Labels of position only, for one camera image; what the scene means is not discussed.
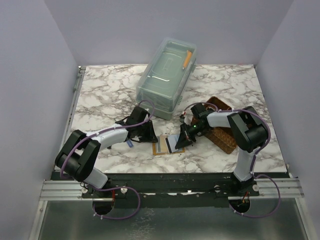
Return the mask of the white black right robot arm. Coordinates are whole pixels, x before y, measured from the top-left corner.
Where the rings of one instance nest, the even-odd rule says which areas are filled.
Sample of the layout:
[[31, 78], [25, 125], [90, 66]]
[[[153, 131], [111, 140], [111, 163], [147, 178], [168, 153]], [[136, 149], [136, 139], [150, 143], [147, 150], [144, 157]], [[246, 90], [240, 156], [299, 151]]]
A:
[[271, 131], [267, 122], [252, 106], [242, 109], [206, 109], [204, 104], [195, 103], [191, 108], [197, 122], [180, 125], [180, 134], [172, 149], [181, 149], [196, 142], [196, 136], [213, 128], [230, 128], [239, 147], [236, 167], [231, 174], [230, 191], [241, 196], [254, 180], [254, 165], [257, 154], [268, 145]]

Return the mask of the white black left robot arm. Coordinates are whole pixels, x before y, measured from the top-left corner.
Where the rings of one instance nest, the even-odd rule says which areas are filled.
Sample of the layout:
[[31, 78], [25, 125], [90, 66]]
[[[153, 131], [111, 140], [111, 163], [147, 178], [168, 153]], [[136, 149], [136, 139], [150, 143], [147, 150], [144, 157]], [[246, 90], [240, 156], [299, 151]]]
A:
[[95, 168], [99, 152], [134, 138], [138, 138], [140, 143], [156, 143], [158, 139], [151, 116], [146, 109], [135, 106], [129, 116], [110, 127], [93, 133], [73, 131], [55, 158], [54, 163], [60, 168], [60, 175], [66, 173], [80, 183], [93, 186], [93, 191], [99, 197], [107, 197], [111, 191], [109, 179]]

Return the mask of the silver credit card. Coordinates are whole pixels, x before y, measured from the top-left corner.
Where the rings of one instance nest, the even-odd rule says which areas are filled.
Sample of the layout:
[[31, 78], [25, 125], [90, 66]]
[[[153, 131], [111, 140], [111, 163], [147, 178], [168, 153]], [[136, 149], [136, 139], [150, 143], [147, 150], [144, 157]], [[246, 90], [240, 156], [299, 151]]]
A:
[[171, 134], [171, 135], [168, 135], [166, 137], [165, 142], [166, 142], [166, 146], [167, 146], [168, 152], [170, 154], [178, 152], [178, 151], [181, 150], [180, 148], [176, 148], [178, 139], [179, 139], [179, 135], [178, 134]]

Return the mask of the tan card holder wallet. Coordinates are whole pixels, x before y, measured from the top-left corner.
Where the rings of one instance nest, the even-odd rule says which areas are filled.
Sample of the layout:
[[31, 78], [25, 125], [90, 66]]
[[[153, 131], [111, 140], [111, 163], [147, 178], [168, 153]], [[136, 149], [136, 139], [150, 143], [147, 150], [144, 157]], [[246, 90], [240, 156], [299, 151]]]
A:
[[152, 144], [152, 153], [154, 156], [158, 155], [171, 155], [181, 154], [185, 152], [185, 148], [175, 148], [178, 142], [179, 135], [159, 135], [157, 136], [157, 142]]

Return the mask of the orange credit card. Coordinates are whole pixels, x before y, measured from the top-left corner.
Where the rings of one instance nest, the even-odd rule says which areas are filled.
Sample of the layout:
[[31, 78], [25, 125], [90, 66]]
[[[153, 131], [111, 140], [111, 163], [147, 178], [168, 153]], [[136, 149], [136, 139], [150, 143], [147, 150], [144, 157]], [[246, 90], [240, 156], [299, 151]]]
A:
[[166, 137], [164, 135], [160, 136], [160, 152], [161, 153], [167, 153], [168, 152], [167, 143], [166, 143]]

